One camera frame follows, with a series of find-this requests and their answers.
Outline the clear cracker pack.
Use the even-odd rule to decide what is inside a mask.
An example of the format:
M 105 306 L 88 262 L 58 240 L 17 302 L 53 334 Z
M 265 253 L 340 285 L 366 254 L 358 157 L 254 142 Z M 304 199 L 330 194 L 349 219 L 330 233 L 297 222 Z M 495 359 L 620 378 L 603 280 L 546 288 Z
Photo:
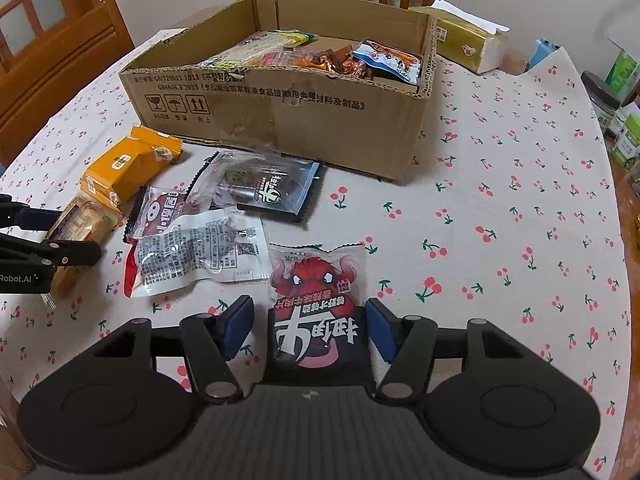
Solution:
M 56 270 L 50 292 L 43 296 L 50 307 L 65 299 L 81 275 L 100 260 L 101 249 L 121 218 L 119 211 L 83 192 L 68 203 L 46 236 L 58 245 L 75 244 L 70 255 L 63 258 L 64 266 Z

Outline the black red bull snack packet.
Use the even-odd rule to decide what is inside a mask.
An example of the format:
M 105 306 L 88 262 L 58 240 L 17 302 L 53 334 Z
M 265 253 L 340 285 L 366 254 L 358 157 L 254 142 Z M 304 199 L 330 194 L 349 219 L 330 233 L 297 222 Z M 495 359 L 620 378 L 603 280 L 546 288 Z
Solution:
M 262 381 L 371 390 L 363 247 L 271 245 L 270 258 L 273 305 Z

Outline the white clear vacuum snack pack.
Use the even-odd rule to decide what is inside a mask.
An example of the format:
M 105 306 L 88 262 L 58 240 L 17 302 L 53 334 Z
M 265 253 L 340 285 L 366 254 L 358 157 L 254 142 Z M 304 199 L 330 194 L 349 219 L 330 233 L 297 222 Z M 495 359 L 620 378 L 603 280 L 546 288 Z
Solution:
M 164 232 L 132 242 L 124 295 L 163 295 L 203 280 L 262 281 L 269 274 L 262 220 L 233 209 L 208 210 L 184 214 Z

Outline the orange snack packet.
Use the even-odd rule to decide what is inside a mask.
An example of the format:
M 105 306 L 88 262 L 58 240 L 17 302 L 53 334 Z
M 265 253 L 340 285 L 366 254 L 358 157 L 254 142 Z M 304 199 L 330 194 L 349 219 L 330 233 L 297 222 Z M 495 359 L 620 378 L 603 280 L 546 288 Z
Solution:
M 88 166 L 80 178 L 80 189 L 104 206 L 119 210 L 181 153 L 182 141 L 175 136 L 134 126 L 128 136 Z

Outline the dark clear jerky pouch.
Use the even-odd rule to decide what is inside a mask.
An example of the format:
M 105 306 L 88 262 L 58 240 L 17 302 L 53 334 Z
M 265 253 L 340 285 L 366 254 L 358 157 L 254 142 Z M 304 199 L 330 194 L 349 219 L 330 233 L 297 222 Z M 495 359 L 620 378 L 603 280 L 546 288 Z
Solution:
M 198 212 L 234 207 L 299 223 L 306 216 L 321 171 L 320 162 L 313 160 L 222 150 L 198 170 L 186 203 Z

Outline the yellow blue fish strip pack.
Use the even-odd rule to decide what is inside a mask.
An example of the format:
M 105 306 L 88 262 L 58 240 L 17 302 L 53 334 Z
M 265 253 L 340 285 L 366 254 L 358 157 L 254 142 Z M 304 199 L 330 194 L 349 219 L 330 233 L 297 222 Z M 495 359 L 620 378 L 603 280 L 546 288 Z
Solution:
M 198 62 L 200 67 L 231 70 L 235 67 L 251 66 L 265 54 L 295 49 L 309 44 L 316 39 L 311 32 L 297 29 L 271 29 L 266 32 L 255 32 L 234 46 Z

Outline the pink red snack packet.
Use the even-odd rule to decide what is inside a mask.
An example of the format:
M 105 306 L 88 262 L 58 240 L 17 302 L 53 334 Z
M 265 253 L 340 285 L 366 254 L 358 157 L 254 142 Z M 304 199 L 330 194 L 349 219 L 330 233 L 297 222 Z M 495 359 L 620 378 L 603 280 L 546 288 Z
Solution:
M 256 63 L 260 67 L 307 67 L 312 55 L 294 50 L 274 51 L 263 54 Z

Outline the white small fish snack pouch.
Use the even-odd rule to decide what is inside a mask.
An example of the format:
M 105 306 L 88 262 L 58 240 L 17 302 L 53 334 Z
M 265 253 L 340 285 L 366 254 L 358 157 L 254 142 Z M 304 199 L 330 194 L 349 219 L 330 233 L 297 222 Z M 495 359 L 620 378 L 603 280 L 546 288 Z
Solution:
M 405 84 L 418 84 L 422 61 L 411 53 L 367 39 L 350 54 L 367 66 L 392 74 Z

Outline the brown orange crinkled snack bag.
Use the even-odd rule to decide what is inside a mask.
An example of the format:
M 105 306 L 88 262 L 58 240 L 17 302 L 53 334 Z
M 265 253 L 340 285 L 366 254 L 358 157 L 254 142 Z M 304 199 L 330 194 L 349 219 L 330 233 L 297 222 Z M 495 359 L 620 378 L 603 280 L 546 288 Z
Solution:
M 371 79 L 373 75 L 373 70 L 370 66 L 352 56 L 352 46 L 350 44 L 338 50 L 326 49 L 319 52 L 304 53 L 296 62 L 296 65 L 358 79 Z

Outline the small brown pig snack packet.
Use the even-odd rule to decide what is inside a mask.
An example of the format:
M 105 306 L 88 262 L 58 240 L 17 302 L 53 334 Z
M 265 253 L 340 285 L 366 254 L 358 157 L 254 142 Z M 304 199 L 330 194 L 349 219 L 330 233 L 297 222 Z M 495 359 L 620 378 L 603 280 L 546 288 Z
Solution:
M 122 241 L 131 244 L 142 236 L 163 233 L 185 214 L 198 214 L 198 206 L 186 201 L 186 190 L 143 185 L 134 196 Z

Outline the left wooden chair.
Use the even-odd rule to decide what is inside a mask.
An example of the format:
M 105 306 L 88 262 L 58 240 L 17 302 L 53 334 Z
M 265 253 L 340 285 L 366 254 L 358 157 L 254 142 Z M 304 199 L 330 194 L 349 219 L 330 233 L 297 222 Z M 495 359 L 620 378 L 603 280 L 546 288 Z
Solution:
M 9 166 L 93 79 L 134 48 L 116 0 L 102 0 L 1 77 L 1 163 Z

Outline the open cardboard box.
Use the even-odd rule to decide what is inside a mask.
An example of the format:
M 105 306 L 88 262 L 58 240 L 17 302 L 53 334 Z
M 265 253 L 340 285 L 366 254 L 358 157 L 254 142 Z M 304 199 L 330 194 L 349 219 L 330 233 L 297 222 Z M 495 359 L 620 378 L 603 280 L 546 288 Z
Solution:
M 273 29 L 310 32 L 314 52 L 377 42 L 420 61 L 415 84 L 297 66 L 210 67 Z M 163 40 L 119 74 L 143 125 L 207 144 L 270 148 L 398 180 L 436 70 L 431 15 L 363 0 L 244 0 Z

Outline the gold tissue box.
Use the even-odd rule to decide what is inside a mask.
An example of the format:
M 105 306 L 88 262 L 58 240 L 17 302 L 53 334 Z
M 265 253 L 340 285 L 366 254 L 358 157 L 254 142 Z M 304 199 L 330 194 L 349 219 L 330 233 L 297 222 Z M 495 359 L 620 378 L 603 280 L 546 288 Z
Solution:
M 502 64 L 508 43 L 508 26 L 480 18 L 446 0 L 410 10 L 436 18 L 437 53 L 470 72 L 481 75 Z

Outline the light blue box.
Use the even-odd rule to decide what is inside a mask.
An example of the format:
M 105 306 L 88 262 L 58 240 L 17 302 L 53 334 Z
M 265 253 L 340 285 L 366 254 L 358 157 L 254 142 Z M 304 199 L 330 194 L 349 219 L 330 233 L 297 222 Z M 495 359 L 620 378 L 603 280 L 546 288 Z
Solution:
M 546 38 L 538 38 L 535 41 L 534 53 L 529 58 L 526 64 L 526 70 L 530 70 L 548 55 L 555 52 L 556 50 L 559 50 L 559 48 L 560 46 L 558 44 L 555 44 L 554 42 Z

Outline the green white carton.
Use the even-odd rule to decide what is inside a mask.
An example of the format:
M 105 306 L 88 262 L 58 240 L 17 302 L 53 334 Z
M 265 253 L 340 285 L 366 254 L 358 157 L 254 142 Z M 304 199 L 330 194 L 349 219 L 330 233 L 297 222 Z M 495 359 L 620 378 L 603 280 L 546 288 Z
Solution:
M 621 102 L 627 102 L 639 81 L 639 55 L 626 48 L 620 40 L 607 36 L 606 39 L 618 49 L 618 55 L 608 74 L 605 83 L 616 94 Z

